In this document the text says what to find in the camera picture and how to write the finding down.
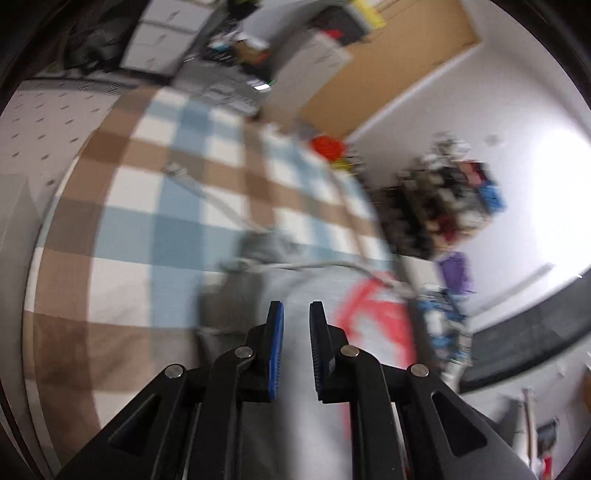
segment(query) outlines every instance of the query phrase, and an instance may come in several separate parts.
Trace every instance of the metal screw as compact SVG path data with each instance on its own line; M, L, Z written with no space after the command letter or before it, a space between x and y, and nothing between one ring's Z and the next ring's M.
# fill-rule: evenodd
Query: metal screw
M344 355L344 356L349 356L351 358L359 355L359 349L355 346L355 345L343 345L340 348L340 352Z
M239 346L236 350L234 350L234 355L238 358L250 358L252 357L252 348L246 345Z
M180 365L169 365L164 371L164 375L169 378L178 378L183 374L183 367Z
M410 368L410 372L415 377L426 377L429 374L429 369L423 364L414 364Z

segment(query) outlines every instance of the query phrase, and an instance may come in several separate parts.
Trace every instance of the drawer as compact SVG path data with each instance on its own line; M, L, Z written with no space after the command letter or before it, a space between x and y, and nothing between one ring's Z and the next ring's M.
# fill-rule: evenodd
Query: drawer
M152 0L142 20L197 33L212 12L211 7L191 2Z
M146 45L163 50L185 53L197 36L195 33L183 33L165 27L142 23L136 28L132 45Z
M128 47L121 67L142 72L172 76L183 59L184 52L173 52L148 45L132 44Z

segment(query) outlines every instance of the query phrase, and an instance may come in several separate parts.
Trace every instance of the black gripper frame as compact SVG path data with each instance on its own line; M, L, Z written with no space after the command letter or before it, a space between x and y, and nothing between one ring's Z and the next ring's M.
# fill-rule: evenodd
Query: black gripper frame
M342 350L347 336L327 324L319 301L310 305L310 336L318 399L350 405L355 480L535 479L483 416L424 365L402 370L361 349Z
M244 346L211 365L160 372L70 462L56 480L234 480L240 473L243 402L270 402L269 363L280 348L283 306Z

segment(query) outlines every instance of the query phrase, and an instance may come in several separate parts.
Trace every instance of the bed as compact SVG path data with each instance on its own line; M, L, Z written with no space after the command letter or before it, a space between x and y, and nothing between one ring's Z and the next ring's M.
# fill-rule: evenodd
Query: bed
M348 173L176 90L127 92L58 188L28 278L25 384L54 473L163 368L202 361L198 298L223 283L244 227L163 175L169 161L240 215L289 231L310 259L390 270Z

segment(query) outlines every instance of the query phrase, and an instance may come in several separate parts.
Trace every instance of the cable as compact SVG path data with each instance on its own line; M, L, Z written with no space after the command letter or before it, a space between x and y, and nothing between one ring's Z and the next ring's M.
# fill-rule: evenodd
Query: cable
M168 175L169 177L174 178L179 185L185 187L192 193L197 193L202 197L205 197L209 201L209 203L215 205L236 223L246 226L249 230L256 233L269 233L269 229L259 225L256 222L253 222L248 218L244 218L222 199L216 197L211 192L205 190L194 178L192 178L187 173L187 169L179 165L178 163L168 163L162 168L162 172Z
M250 231L256 232L260 235L270 233L271 230L259 225L256 222L248 218L244 218L226 202L219 197L215 196L211 192L205 190L199 182L192 178L187 169L178 163L170 162L162 168L162 172L173 178L179 185L183 186L192 193L197 193L207 199L212 205L223 211L230 219L234 220L240 225L246 226ZM274 264L263 264L251 258L240 258L238 259L239 264L244 268L245 271L250 272L264 272L274 268L280 270L302 270L304 268L324 268L324 267L346 267L353 268L366 275L380 281L383 285L393 289L398 295L404 299L413 299L415 297L412 288L405 282L395 280L379 275L378 273L370 270L368 267L355 263L348 262L345 260L322 260L317 262L294 262L294 263L274 263Z

